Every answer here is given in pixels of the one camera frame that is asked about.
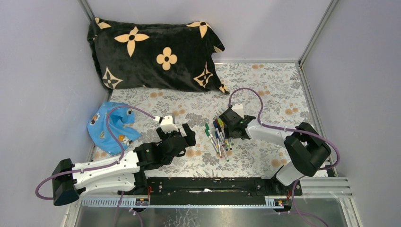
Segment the bundle of coloured marker pens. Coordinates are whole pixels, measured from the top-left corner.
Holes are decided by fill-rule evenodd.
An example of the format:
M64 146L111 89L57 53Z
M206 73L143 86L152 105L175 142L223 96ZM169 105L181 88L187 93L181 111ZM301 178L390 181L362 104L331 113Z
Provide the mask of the bundle of coloured marker pens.
M229 162L228 155L233 149L233 143L226 131L223 122L217 118L212 123L205 123L205 133L209 138L216 154L219 158L223 158Z

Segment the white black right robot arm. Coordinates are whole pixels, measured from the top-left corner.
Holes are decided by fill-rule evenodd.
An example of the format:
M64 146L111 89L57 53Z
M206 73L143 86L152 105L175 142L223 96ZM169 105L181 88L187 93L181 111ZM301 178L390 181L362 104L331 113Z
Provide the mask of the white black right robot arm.
M312 177L331 154L331 149L317 134L312 125L301 123L294 129L277 125L263 125L254 116L239 115L233 108L224 111L219 119L231 138L261 140L284 147L290 162L281 167L273 177L271 188L283 195L290 185L303 176Z

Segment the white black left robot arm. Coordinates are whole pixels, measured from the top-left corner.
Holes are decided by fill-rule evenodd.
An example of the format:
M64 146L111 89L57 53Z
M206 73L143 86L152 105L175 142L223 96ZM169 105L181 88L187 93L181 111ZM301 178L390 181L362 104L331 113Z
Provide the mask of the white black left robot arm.
M62 206L80 196L109 192L142 194L148 185L145 171L171 164L174 157L185 155L196 145L196 133L188 124L180 131L165 133L157 128L160 142L143 143L125 152L122 159L108 158L87 163L73 163L67 158L58 163L52 176L53 204Z

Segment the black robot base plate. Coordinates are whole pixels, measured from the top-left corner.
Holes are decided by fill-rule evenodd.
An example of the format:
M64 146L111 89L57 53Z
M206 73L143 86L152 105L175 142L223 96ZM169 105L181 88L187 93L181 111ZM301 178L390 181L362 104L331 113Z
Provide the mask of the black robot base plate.
M275 179L260 177L198 178L150 177L141 180L125 196L137 195L150 199L151 205L267 205L266 197L287 197L303 194L300 183L284 186Z

